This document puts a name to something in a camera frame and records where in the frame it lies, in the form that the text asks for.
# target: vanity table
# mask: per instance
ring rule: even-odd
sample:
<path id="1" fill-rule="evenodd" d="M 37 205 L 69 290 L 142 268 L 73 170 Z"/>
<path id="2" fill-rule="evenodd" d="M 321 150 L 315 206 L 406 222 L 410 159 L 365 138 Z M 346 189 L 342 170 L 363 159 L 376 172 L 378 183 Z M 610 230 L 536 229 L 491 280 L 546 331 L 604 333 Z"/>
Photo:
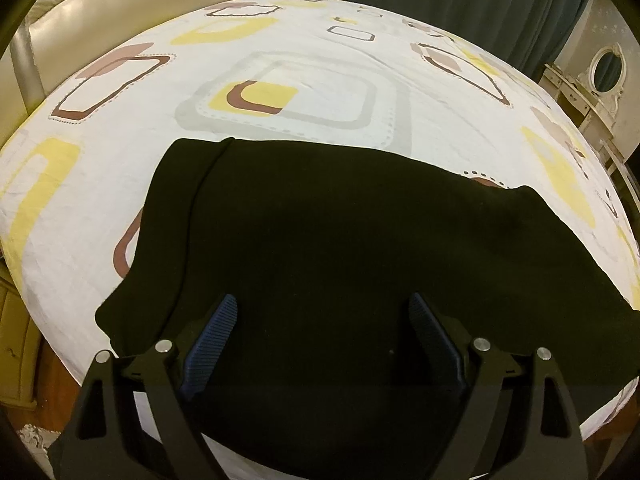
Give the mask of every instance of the vanity table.
<path id="1" fill-rule="evenodd" d="M 598 153 L 601 162 L 605 164 L 609 155 L 601 144 L 601 140 L 613 140 L 611 129 L 614 118 L 596 92 L 585 88 L 580 81 L 563 73 L 554 64 L 545 65 L 539 85 L 551 95 L 554 101 L 559 102 L 582 136 Z M 566 106 L 562 106 L 565 104 L 563 101 L 568 101 L 575 111 L 566 110 Z"/>
<path id="2" fill-rule="evenodd" d="M 625 78 L 625 57 L 615 43 L 597 51 L 588 69 L 577 78 L 554 64 L 546 64 L 538 84 L 578 127 L 617 184 L 620 197 L 630 198 L 626 201 L 635 206 L 634 215 L 640 219 L 640 186 L 625 164 L 631 153 L 620 152 L 612 131 Z"/>

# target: silver rivet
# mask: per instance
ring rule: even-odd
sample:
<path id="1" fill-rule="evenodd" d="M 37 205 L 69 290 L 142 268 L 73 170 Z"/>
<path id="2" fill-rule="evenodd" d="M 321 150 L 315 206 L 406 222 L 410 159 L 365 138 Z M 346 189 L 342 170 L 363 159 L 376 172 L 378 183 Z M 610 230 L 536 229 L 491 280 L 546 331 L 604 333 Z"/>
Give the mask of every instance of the silver rivet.
<path id="1" fill-rule="evenodd" d="M 104 364 L 109 360 L 110 357 L 111 357 L 111 352 L 109 352 L 108 350 L 100 350 L 95 355 L 95 361 L 97 363 Z"/>
<path id="2" fill-rule="evenodd" d="M 161 354 L 167 353 L 169 350 L 171 350 L 171 347 L 173 345 L 174 344 L 171 343 L 171 341 L 169 341 L 168 339 L 161 339 L 156 343 L 156 352 L 160 352 Z"/>
<path id="3" fill-rule="evenodd" d="M 543 361 L 549 361 L 549 359 L 551 359 L 551 352 L 548 348 L 544 348 L 543 346 L 541 346 L 540 348 L 538 348 L 538 351 L 536 353 L 538 354 L 538 357 Z"/>
<path id="4" fill-rule="evenodd" d="M 491 348 L 491 343 L 489 343 L 489 340 L 484 337 L 476 337 L 474 339 L 474 346 L 476 347 L 476 350 L 486 352 Z"/>

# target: oval mirror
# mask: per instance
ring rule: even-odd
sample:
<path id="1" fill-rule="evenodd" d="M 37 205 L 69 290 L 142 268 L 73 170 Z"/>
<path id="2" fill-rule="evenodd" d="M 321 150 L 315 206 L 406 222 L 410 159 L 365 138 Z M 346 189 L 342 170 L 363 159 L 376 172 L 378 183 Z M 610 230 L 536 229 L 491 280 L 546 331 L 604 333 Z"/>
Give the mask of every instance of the oval mirror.
<path id="1" fill-rule="evenodd" d="M 608 92 L 620 80 L 622 58 L 612 51 L 602 55 L 593 73 L 593 87 L 600 93 Z"/>

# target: patterned bed sheet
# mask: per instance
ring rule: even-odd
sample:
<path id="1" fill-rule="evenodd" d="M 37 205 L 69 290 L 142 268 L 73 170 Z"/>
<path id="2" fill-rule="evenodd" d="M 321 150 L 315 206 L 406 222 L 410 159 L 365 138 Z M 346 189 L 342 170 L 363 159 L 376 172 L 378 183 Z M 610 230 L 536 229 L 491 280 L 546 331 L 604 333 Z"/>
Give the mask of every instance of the patterned bed sheet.
<path id="1" fill-rule="evenodd" d="M 462 38 L 385 10 L 236 0 L 105 54 L 52 92 L 0 152 L 6 261 L 76 380 L 109 347 L 94 314 L 129 270 L 158 161 L 180 137 L 228 136 L 376 148 L 487 186 L 531 186 L 640 309 L 638 248 L 622 204 L 534 82 Z M 585 421 L 584 437 L 637 382 Z"/>

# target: black towel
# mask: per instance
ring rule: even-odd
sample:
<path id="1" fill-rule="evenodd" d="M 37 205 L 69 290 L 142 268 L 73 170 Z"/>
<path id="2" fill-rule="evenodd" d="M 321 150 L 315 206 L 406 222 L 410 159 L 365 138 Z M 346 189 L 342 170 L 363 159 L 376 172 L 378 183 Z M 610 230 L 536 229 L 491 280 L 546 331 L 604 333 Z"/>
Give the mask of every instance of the black towel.
<path id="1" fill-rule="evenodd" d="M 531 188 L 310 142 L 177 140 L 96 321 L 138 354 L 233 294 L 202 431 L 314 480 L 418 479 L 460 413 L 409 325 L 418 290 L 501 350 L 549 348 L 581 422 L 638 374 L 639 315 Z"/>

